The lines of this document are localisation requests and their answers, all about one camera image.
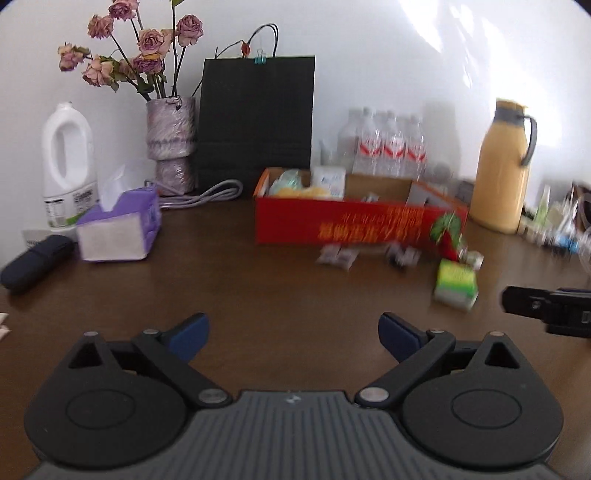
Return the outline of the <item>yellow white plush hamster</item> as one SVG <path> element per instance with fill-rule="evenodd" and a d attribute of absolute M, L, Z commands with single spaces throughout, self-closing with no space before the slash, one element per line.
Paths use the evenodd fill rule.
<path fill-rule="evenodd" d="M 297 198 L 303 199 L 331 199 L 332 194 L 329 189 L 320 186 L 311 186 L 307 188 L 297 189 L 295 191 Z"/>

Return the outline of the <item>white power strip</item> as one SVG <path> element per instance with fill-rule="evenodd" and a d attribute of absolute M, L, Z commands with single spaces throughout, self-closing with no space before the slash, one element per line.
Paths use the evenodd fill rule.
<path fill-rule="evenodd" d="M 558 226 L 550 222 L 539 224 L 525 216 L 520 219 L 517 234 L 540 247 L 565 247 L 568 244 L 568 238 Z"/>

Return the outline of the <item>green spray bottle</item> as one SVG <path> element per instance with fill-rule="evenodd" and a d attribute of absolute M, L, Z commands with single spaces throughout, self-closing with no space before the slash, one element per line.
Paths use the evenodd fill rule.
<path fill-rule="evenodd" d="M 537 225 L 544 226 L 546 223 L 546 219 L 550 208 L 550 197 L 551 186 L 545 185 L 534 217 L 534 222 Z"/>

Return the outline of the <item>small candy wrapper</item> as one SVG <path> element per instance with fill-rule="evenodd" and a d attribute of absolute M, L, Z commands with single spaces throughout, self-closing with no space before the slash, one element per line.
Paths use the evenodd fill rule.
<path fill-rule="evenodd" d="M 328 265 L 349 271 L 359 256 L 359 251 L 353 248 L 342 248 L 341 245 L 325 245 L 318 256 L 317 264 Z"/>
<path fill-rule="evenodd" d="M 421 252 L 413 247 L 404 247 L 394 242 L 386 250 L 387 262 L 394 268 L 406 270 L 415 267 L 421 257 Z"/>

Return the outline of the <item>yellow thermos jug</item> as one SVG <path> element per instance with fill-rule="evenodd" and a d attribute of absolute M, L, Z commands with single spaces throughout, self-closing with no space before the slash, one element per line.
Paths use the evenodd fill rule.
<path fill-rule="evenodd" d="M 524 106 L 498 99 L 480 149 L 470 218 L 492 231 L 517 232 L 538 138 Z"/>

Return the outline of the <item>small grey box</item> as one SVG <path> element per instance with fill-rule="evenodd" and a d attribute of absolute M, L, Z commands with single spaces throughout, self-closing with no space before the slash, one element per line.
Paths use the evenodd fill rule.
<path fill-rule="evenodd" d="M 457 183 L 455 199 L 459 202 L 470 206 L 473 199 L 475 184 L 473 181 L 460 180 Z"/>

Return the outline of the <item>dark blue glasses case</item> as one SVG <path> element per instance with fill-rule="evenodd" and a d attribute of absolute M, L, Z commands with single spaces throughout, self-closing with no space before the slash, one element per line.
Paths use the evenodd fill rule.
<path fill-rule="evenodd" d="M 1 285 L 13 294 L 28 291 L 71 259 L 74 252 L 73 240 L 62 235 L 50 235 L 4 267 Z"/>

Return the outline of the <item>white robot speaker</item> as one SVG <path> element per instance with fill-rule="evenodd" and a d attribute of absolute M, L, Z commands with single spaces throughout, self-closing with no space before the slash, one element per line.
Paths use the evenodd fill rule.
<path fill-rule="evenodd" d="M 427 183 L 442 192 L 448 191 L 454 181 L 454 172 L 446 163 L 429 164 L 425 171 Z"/>

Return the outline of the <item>red cardboard box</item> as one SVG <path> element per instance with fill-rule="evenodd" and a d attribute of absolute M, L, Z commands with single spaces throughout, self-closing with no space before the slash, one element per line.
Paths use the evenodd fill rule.
<path fill-rule="evenodd" d="M 270 194 L 284 170 L 263 171 L 256 198 L 256 242 L 325 245 L 399 242 L 435 251 L 463 233 L 468 208 L 419 181 L 349 174 L 344 199 Z"/>

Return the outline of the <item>right water bottle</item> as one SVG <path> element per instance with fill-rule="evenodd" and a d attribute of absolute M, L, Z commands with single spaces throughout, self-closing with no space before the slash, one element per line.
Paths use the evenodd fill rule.
<path fill-rule="evenodd" d="M 411 116 L 407 121 L 407 148 L 405 174 L 418 180 L 424 170 L 427 158 L 426 138 L 422 120 Z"/>

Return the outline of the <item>middle water bottle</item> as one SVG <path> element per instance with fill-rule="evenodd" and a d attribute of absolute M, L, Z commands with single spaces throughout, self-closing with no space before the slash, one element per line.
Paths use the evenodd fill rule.
<path fill-rule="evenodd" d="M 402 176 L 406 157 L 406 136 L 399 117 L 392 110 L 382 131 L 382 152 L 385 172 L 394 178 Z"/>

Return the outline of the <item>white detergent bottle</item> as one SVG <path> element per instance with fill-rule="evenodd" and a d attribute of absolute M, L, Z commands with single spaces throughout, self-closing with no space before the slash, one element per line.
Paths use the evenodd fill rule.
<path fill-rule="evenodd" d="M 56 106 L 42 131 L 43 201 L 51 232 L 73 237 L 98 202 L 93 135 L 70 102 Z"/>

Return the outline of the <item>left water bottle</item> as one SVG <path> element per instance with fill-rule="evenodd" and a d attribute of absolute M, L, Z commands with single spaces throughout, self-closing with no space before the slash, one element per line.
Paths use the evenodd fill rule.
<path fill-rule="evenodd" d="M 375 175 L 381 149 L 380 129 L 375 122 L 374 112 L 371 108 L 365 107 L 356 136 L 356 158 L 353 163 L 353 173 Z"/>

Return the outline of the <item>patterned purple vase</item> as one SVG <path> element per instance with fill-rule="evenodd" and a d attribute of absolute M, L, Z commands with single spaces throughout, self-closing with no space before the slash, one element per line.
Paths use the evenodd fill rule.
<path fill-rule="evenodd" d="M 147 157 L 155 162 L 155 180 L 170 195 L 194 187 L 189 160 L 197 149 L 195 101 L 192 97 L 154 99 L 146 104 Z"/>

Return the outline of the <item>teal binder clip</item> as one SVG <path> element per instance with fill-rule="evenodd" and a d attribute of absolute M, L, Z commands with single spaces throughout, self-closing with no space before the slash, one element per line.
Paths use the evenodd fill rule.
<path fill-rule="evenodd" d="M 256 57 L 254 57 L 253 62 L 256 65 L 264 65 L 266 64 L 266 52 L 264 52 L 263 48 L 259 48 L 256 50 Z"/>

